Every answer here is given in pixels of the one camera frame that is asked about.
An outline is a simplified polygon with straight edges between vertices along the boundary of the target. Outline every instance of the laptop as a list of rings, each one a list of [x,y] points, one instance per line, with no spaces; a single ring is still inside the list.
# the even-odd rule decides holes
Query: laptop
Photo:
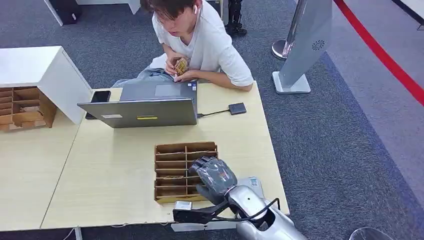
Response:
[[[116,102],[77,105],[112,128],[197,124],[197,82],[126,84]]]

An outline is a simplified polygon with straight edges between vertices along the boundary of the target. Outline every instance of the yellow sticker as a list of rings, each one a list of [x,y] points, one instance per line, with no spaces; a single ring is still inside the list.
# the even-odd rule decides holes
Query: yellow sticker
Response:
[[[158,119],[157,116],[138,116],[137,120],[152,120],[152,119]]]

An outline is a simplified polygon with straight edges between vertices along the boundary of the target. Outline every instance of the smartphone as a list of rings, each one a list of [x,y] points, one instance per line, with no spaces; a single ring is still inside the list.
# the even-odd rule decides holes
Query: smartphone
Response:
[[[109,101],[111,97],[111,91],[96,91],[91,99],[92,103],[105,103]],[[95,116],[87,112],[85,119],[96,119]]]

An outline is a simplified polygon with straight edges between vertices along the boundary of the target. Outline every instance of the red floor stripe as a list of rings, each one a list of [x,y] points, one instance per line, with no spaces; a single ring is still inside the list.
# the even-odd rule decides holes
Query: red floor stripe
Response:
[[[380,61],[397,78],[397,80],[405,86],[412,96],[424,106],[424,89],[416,83],[408,75],[408,73],[406,73],[379,45],[379,43],[373,38],[373,36],[371,36],[343,0],[334,0],[334,2],[377,58],[380,59]]]

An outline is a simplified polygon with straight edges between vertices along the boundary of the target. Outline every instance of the cardboard divider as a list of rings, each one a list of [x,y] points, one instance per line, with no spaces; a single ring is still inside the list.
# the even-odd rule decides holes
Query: cardboard divider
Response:
[[[36,86],[0,88],[0,130],[47,126],[57,107]]]
[[[210,142],[156,145],[154,149],[154,200],[160,204],[176,201],[203,201],[196,185],[202,184],[189,167],[202,156],[218,157],[218,148]]]

